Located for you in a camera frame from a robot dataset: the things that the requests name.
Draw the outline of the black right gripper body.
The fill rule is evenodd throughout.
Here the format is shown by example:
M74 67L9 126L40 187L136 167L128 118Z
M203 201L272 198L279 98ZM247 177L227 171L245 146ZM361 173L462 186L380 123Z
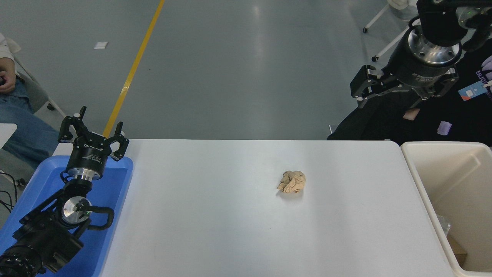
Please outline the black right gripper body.
M459 44L439 46L422 33L405 33L384 71L413 87L423 99L432 97L433 85L459 60Z

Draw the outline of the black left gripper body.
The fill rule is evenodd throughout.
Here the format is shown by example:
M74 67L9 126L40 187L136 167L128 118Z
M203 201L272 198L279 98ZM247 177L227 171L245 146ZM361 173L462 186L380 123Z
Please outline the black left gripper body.
M103 174L110 153L111 148L106 143L105 137L96 133L81 135L74 141L66 171L75 174L86 169L96 174Z

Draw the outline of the person's hand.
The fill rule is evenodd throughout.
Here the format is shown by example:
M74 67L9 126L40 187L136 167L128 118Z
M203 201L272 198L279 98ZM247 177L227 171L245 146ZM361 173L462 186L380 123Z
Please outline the person's hand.
M4 82L0 86L1 93L11 93L15 89L16 71L14 60L4 57L0 59L0 77Z

